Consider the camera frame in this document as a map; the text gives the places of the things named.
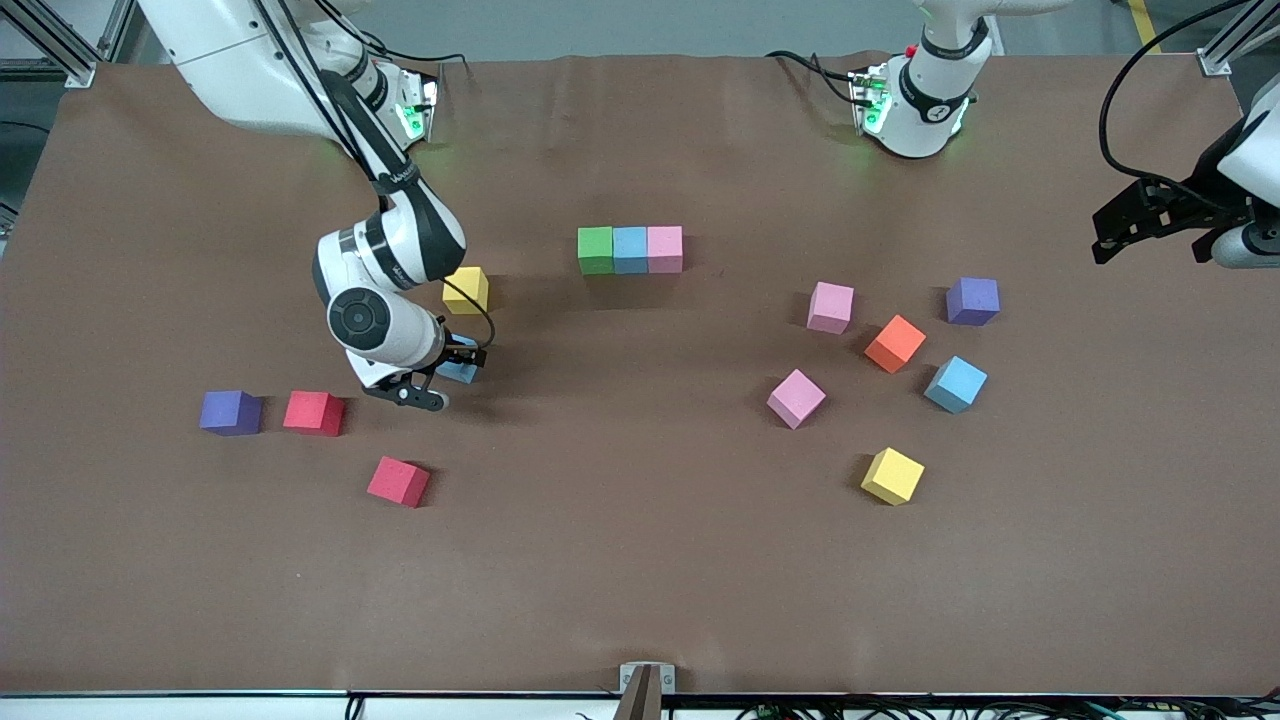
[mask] brown table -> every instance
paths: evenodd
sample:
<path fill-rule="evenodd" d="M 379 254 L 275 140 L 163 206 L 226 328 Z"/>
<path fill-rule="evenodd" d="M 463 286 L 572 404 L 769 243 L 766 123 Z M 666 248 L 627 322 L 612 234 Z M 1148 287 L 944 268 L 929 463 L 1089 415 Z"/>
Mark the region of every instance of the brown table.
<path fill-rule="evenodd" d="M 0 265 L 0 687 L 575 689 L 646 657 L 689 691 L 1270 688 L 1280 275 L 1190 238 L 1092 264 L 1117 67 L 995 59 L 924 161 L 772 60 L 449 67 L 415 156 L 499 340 L 440 415 L 361 396 L 325 329 L 311 250 L 374 208 L 338 149 L 101 68 Z M 1236 117 L 1156 58 L 1116 152 L 1184 173 Z M 576 272 L 576 227 L 668 223 L 682 275 Z M 942 320 L 961 274 L 1000 279 L 991 325 Z M 818 279 L 859 291 L 844 337 L 803 328 Z M 860 351 L 896 313 L 929 340 L 888 375 Z M 954 354 L 991 374 L 960 416 L 920 396 Z M 796 432 L 764 406 L 794 368 L 829 393 Z M 266 432 L 198 430 L 219 388 Z M 344 434 L 282 432 L 294 388 L 352 398 Z M 854 487 L 886 446 L 928 468 L 902 507 Z M 381 455 L 433 469 L 426 507 L 365 495 Z"/>

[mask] green cube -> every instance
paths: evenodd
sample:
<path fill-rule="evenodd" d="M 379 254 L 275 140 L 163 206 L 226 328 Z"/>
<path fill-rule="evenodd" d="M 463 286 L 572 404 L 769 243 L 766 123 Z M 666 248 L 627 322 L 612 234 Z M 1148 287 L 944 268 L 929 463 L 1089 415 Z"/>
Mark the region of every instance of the green cube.
<path fill-rule="evenodd" d="M 613 274 L 613 228 L 577 228 L 577 264 L 584 275 Z"/>

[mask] floor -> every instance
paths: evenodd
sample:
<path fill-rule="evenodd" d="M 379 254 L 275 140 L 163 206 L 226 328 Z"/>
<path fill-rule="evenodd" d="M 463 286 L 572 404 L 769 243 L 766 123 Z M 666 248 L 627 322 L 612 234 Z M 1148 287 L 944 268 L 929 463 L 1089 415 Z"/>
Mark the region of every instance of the floor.
<path fill-rule="evenodd" d="M 1138 29 L 1143 17 L 1160 32 L 1206 4 L 1076 0 L 1047 15 L 1001 18 L 1000 41 L 1010 55 L 1129 54 L 1149 37 L 1149 31 L 1144 36 Z M 1230 17 L 1190 28 L 1164 42 L 1162 50 L 1192 51 Z M 764 55 L 778 49 L 831 56 L 863 49 L 896 51 L 920 33 L 920 14 L 908 0 L 379 0 L 353 20 L 394 49 L 426 55 L 462 51 L 472 60 Z M 131 59 L 161 61 L 154 36 L 140 32 L 134 45 Z M 1248 101 L 1280 70 L 1280 42 L 1233 65 L 1233 83 Z M 0 82 L 0 120 L 51 127 L 63 92 L 60 82 Z M 20 210 L 44 143 L 38 131 L 0 124 L 0 201 Z"/>

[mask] block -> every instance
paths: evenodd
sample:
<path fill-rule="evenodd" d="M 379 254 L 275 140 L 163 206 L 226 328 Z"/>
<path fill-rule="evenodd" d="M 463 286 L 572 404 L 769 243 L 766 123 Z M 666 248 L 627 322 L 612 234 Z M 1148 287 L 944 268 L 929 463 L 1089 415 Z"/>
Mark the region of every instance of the block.
<path fill-rule="evenodd" d="M 1000 314 L 1000 287 L 991 278 L 960 278 L 947 291 L 947 322 L 986 325 Z"/>
<path fill-rule="evenodd" d="M 613 272 L 620 275 L 649 272 L 649 240 L 644 228 L 613 228 Z"/>
<path fill-rule="evenodd" d="M 924 333 L 908 323 L 906 318 L 893 315 L 893 319 L 867 346 L 867 356 L 890 373 L 896 373 L 902 369 L 902 365 L 906 365 L 906 361 L 915 355 L 923 342 Z"/>
<path fill-rule="evenodd" d="M 951 413 L 963 413 L 973 405 L 986 382 L 987 373 L 955 356 L 938 368 L 929 387 L 924 389 L 924 397 Z"/>
<path fill-rule="evenodd" d="M 890 505 L 902 505 L 911 500 L 922 474 L 924 465 L 886 447 L 872 460 L 872 466 L 863 478 L 863 489 Z"/>
<path fill-rule="evenodd" d="M 200 429 L 216 436 L 253 436 L 262 429 L 262 398 L 238 389 L 205 393 Z"/>
<path fill-rule="evenodd" d="M 449 282 L 458 286 L 458 290 L 471 296 L 485 311 L 489 311 L 489 278 L 480 268 L 458 268 L 458 272 L 449 275 Z M 444 306 L 454 315 L 479 315 L 476 309 L 458 290 L 444 286 Z"/>
<path fill-rule="evenodd" d="M 769 395 L 768 406 L 794 430 L 818 409 L 826 397 L 827 393 L 813 384 L 813 380 L 804 373 L 792 370 L 787 379 L 782 380 L 782 384 Z"/>
<path fill-rule="evenodd" d="M 476 341 L 471 340 L 470 337 L 454 334 L 453 340 L 456 341 L 457 345 L 470 345 L 471 347 L 476 346 Z M 442 378 L 449 378 L 451 380 L 466 384 L 476 382 L 477 372 L 480 372 L 480 368 L 466 363 L 443 363 L 440 366 L 435 369 L 436 375 L 440 375 Z"/>
<path fill-rule="evenodd" d="M 613 274 L 613 228 L 577 228 L 577 265 L 584 275 Z"/>
<path fill-rule="evenodd" d="M 384 455 L 374 470 L 374 479 L 369 482 L 369 495 L 404 507 L 417 507 L 429 479 L 431 474 L 426 470 Z"/>
<path fill-rule="evenodd" d="M 305 436 L 337 437 L 346 404 L 328 392 L 296 389 L 284 410 L 284 428 Z"/>
<path fill-rule="evenodd" d="M 685 229 L 659 225 L 648 229 L 649 272 L 680 273 L 685 269 Z"/>
<path fill-rule="evenodd" d="M 842 284 L 818 283 L 809 297 L 810 331 L 840 334 L 849 329 L 854 318 L 854 288 Z"/>

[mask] pink cube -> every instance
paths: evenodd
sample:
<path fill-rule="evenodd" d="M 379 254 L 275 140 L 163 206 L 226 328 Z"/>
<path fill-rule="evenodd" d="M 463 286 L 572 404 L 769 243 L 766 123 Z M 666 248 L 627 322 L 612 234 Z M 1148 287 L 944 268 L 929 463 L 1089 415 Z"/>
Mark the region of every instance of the pink cube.
<path fill-rule="evenodd" d="M 818 405 L 827 397 L 822 388 L 813 384 L 800 370 L 792 370 L 769 396 L 769 407 L 782 418 L 792 430 L 800 427 Z"/>
<path fill-rule="evenodd" d="M 842 284 L 818 283 L 809 299 L 810 331 L 840 334 L 849 329 L 854 318 L 854 288 Z"/>
<path fill-rule="evenodd" d="M 649 228 L 649 272 L 680 273 L 685 269 L 685 234 L 680 225 Z"/>
<path fill-rule="evenodd" d="M 328 392 L 296 389 L 289 393 L 289 406 L 284 410 L 285 429 L 305 436 L 338 437 L 346 410 L 340 397 Z"/>
<path fill-rule="evenodd" d="M 417 507 L 426 492 L 426 480 L 431 474 L 408 462 L 383 456 L 369 483 L 369 495 L 389 500 L 404 507 Z"/>

